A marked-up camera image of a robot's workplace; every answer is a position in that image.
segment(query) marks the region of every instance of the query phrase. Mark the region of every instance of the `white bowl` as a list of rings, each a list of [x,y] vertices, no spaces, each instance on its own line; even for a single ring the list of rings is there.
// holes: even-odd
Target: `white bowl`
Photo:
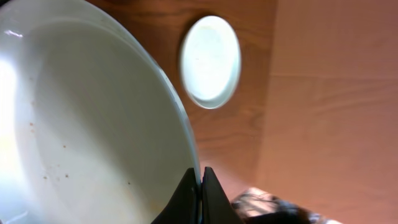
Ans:
[[[200,168],[171,83],[80,0],[0,8],[0,220],[150,223]]]

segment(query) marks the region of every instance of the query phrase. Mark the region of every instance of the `wooden surface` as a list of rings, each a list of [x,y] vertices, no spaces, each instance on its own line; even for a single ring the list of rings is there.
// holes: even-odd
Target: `wooden surface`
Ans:
[[[258,186],[398,223],[398,2],[279,0]]]
[[[262,144],[276,0],[89,0],[119,21],[152,55],[181,97],[197,140],[201,168],[212,166],[229,198],[255,182]],[[241,44],[241,79],[217,110],[194,105],[180,83],[178,52],[188,28],[217,15]]]

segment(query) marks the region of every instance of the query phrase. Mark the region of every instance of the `black object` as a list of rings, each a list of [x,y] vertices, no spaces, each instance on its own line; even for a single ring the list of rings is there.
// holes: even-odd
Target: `black object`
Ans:
[[[234,211],[211,167],[205,175],[199,191],[193,168],[187,169],[169,203],[152,224],[243,224]]]

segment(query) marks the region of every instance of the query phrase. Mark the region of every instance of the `small white dish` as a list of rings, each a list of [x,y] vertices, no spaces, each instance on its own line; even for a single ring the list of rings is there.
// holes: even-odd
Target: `small white dish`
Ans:
[[[188,96],[198,106],[215,109],[234,93],[241,72],[239,41],[222,18],[197,21],[183,41],[180,72]]]

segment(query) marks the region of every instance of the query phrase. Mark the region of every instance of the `white plate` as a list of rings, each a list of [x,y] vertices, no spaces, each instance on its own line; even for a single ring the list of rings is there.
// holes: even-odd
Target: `white plate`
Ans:
[[[0,220],[150,223],[200,168],[169,80],[79,0],[0,8]]]
[[[241,52],[233,28],[218,16],[206,16],[189,30],[181,48],[180,70],[188,96],[215,109],[234,93],[241,73]]]

